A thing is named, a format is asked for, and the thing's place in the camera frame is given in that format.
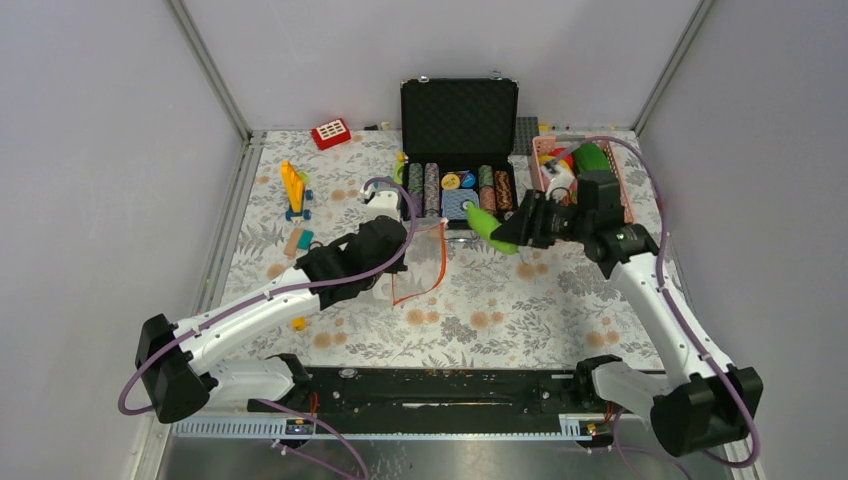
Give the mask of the clear orange-zip bag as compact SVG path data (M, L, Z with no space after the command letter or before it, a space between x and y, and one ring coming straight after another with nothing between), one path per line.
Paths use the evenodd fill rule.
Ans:
M407 248L405 271L384 274L371 290L377 306L396 306L429 294L443 281L447 270L446 219L421 218Z

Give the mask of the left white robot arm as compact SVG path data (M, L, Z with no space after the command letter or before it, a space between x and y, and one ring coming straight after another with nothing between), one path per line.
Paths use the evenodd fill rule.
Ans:
M398 204L411 196L399 185L360 191L366 218L357 232L309 250L294 267L267 285L217 309L177 322L148 319L136 353L136 371L119 395L124 415L137 382L150 411L163 424L184 420L207 406L241 401L276 401L288 411L304 407L310 377L294 354L267 359L232 359L238 347L271 329L308 317L371 289L384 273L404 270L404 254L416 229L402 222Z

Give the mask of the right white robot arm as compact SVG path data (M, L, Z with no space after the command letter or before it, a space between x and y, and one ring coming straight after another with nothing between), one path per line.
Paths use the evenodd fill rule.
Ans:
M738 368L710 339L663 271L663 251L646 228L625 220L621 188L609 171L579 175L577 199L564 205L536 190L489 235L490 240L548 248L580 244L622 294L662 361L664 378L605 355L575 369L575 402L597 412L609 402L646 420L674 457L736 441L759 454L754 415L763 382L752 367Z

